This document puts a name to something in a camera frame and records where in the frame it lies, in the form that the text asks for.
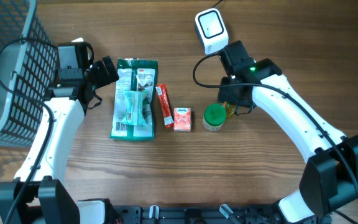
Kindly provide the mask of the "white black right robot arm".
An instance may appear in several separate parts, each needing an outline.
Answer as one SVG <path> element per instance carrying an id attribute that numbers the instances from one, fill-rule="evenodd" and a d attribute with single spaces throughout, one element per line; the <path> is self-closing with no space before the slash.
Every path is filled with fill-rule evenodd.
<path id="1" fill-rule="evenodd" d="M 263 109 L 305 161 L 298 190 L 278 202 L 282 220 L 322 218 L 358 201 L 358 135 L 347 137 L 324 120 L 272 60 L 256 62 L 241 41 L 225 46 L 218 57 L 227 74 L 221 81 L 220 100 Z"/>

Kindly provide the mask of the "yellow oil bottle silver cap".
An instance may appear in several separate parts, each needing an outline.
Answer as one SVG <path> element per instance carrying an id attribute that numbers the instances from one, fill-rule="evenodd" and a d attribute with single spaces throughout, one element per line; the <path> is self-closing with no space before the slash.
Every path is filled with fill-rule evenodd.
<path id="1" fill-rule="evenodd" d="M 233 104 L 230 104 L 229 102 L 225 101 L 223 103 L 223 107 L 226 111 L 226 119 L 229 119 L 231 116 L 234 115 L 234 112 L 236 110 L 236 106 Z"/>

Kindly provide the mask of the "red stick sachet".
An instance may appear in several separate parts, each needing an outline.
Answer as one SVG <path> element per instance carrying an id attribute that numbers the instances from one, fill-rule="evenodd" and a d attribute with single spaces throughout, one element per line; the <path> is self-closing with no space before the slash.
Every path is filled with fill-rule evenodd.
<path id="1" fill-rule="evenodd" d="M 160 101 L 160 106 L 163 114 L 164 126 L 166 129 L 172 128 L 174 124 L 169 97 L 167 93 L 167 87 L 165 84 L 158 84 L 155 87 L 157 95 Z"/>

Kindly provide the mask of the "green lid glass jar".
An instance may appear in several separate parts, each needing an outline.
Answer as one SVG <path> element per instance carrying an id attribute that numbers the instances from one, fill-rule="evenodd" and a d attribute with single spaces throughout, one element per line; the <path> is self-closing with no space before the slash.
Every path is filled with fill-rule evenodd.
<path id="1" fill-rule="evenodd" d="M 220 104 L 209 105 L 203 115 L 203 125 L 209 131 L 217 131 L 226 121 L 226 110 Z"/>

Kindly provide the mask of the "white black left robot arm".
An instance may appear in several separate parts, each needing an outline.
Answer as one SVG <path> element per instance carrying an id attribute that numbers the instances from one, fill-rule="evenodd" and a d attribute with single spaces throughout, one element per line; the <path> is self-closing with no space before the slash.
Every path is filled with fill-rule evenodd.
<path id="1" fill-rule="evenodd" d="M 88 42 L 56 46 L 56 78 L 37 100 L 8 93 L 42 106 L 44 113 L 30 152 L 14 180 L 0 183 L 0 216 L 4 223 L 79 223 L 80 209 L 63 185 L 75 134 L 96 90 L 118 81 L 110 57 L 94 61 Z"/>

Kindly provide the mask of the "red tissue pack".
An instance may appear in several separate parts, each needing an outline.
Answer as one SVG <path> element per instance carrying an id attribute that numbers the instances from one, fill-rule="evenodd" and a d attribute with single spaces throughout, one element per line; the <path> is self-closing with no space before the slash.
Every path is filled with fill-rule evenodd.
<path id="1" fill-rule="evenodd" d="M 190 132 L 191 131 L 191 109 L 174 108 L 174 131 Z"/>

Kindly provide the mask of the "green white glove package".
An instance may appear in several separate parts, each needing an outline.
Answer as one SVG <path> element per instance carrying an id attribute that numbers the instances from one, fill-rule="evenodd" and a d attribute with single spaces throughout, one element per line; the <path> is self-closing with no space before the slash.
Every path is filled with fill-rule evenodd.
<path id="1" fill-rule="evenodd" d="M 119 59 L 111 139 L 146 141 L 154 138 L 152 104 L 158 75 L 156 60 Z"/>

